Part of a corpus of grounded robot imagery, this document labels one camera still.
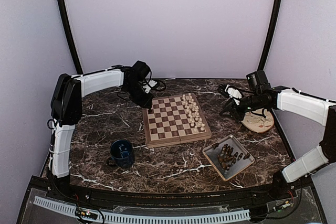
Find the wooden folding chess board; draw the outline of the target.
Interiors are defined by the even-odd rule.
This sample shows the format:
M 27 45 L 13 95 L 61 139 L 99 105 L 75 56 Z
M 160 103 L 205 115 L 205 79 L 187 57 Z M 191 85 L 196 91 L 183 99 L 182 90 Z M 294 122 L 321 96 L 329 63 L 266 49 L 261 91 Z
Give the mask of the wooden folding chess board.
M 154 98 L 151 109 L 142 110 L 147 147 L 163 147 L 211 138 L 212 133 L 201 106 L 195 94 L 191 94 L 200 108 L 205 132 L 193 133 L 191 131 L 182 105 L 183 94 Z

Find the silver metal tray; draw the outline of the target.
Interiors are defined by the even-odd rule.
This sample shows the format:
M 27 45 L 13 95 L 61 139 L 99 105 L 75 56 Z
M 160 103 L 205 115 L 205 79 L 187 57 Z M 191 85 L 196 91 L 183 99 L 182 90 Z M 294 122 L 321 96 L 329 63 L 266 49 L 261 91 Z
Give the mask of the silver metal tray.
M 255 162 L 238 139 L 229 135 L 203 149 L 203 154 L 224 181 L 228 181 Z

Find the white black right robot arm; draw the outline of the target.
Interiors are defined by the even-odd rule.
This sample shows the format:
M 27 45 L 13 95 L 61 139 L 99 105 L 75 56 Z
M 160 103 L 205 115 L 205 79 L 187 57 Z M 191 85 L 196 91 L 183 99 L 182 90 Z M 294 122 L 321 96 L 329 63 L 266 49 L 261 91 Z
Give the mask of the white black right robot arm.
M 278 200 L 287 193 L 289 183 L 335 163 L 335 101 L 295 88 L 272 87 L 262 70 L 250 73 L 246 78 L 249 90 L 230 84 L 218 86 L 218 92 L 228 99 L 220 112 L 221 116 L 228 113 L 236 121 L 243 121 L 246 113 L 258 109 L 281 110 L 303 116 L 324 127 L 323 139 L 317 147 L 274 176 L 276 182 L 268 187 L 268 195 Z

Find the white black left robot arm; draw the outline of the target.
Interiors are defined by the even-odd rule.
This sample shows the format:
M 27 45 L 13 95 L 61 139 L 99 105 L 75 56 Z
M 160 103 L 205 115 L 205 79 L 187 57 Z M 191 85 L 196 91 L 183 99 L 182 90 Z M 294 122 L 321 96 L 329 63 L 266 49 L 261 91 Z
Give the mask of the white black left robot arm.
M 81 75 L 61 74 L 51 99 L 52 130 L 49 170 L 56 178 L 69 175 L 69 156 L 73 132 L 82 117 L 82 98 L 112 87 L 120 87 L 136 105 L 149 109 L 152 90 L 158 87 L 151 78 L 151 69 L 143 61 L 132 67 L 116 65 Z

